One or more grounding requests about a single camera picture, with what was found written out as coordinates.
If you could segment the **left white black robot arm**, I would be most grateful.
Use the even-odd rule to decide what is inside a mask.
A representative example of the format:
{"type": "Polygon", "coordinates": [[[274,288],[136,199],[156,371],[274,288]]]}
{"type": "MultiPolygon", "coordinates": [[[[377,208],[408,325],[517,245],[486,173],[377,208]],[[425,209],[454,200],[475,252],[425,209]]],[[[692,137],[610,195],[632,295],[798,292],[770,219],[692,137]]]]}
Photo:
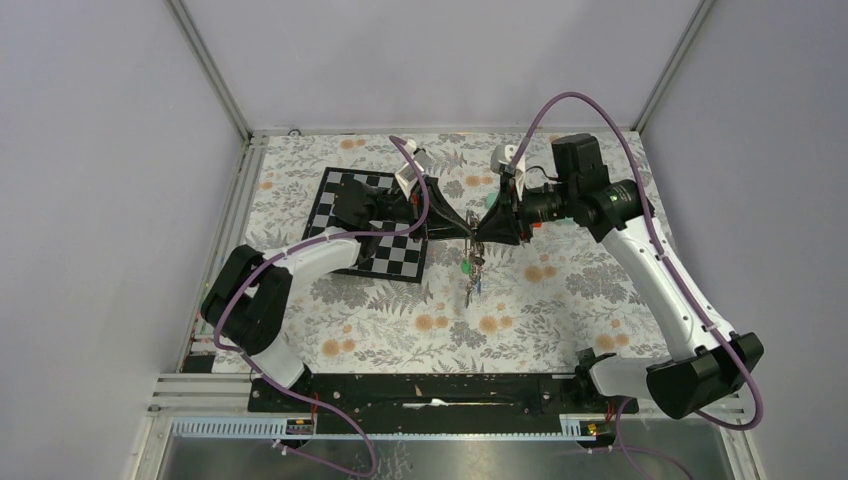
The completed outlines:
{"type": "Polygon", "coordinates": [[[201,318],[226,338],[272,386],[272,398],[288,411],[309,401],[301,376],[305,363],[283,335],[290,295],[329,273],[373,257],[380,242],[411,239],[468,239],[472,227],[446,202],[436,179],[428,177],[410,193],[344,180],[332,200],[334,222],[321,233],[276,254],[249,245],[226,259],[200,306],[201,318]]]}

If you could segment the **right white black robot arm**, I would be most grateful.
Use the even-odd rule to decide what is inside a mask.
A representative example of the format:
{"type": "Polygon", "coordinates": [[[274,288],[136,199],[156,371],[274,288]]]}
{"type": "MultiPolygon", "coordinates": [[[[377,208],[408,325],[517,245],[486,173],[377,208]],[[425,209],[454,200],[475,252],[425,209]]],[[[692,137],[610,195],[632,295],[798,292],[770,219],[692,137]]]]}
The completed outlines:
{"type": "Polygon", "coordinates": [[[520,245],[532,239],[536,224],[574,221],[624,269],[669,352],[655,363],[579,353],[577,405],[597,412],[613,397],[646,398],[681,419],[738,392],[764,354],[757,335],[737,333],[706,300],[669,246],[643,188],[634,179],[611,180],[594,136],[562,137],[551,148],[556,175],[540,187],[526,186],[517,146],[494,150],[491,169],[500,185],[494,205],[474,228],[475,240],[520,245]]]}

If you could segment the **keyring with coloured key tags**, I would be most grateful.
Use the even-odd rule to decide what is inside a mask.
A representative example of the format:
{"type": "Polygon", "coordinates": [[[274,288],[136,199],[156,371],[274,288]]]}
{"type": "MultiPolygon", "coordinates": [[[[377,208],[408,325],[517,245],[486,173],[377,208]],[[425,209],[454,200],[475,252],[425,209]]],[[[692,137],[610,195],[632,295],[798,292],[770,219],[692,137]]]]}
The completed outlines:
{"type": "Polygon", "coordinates": [[[467,276],[464,305],[468,308],[475,296],[482,290],[482,267],[485,264],[485,247],[474,237],[474,230],[480,223],[480,217],[472,210],[467,210],[465,221],[472,232],[464,239],[464,260],[461,269],[467,276]]]}

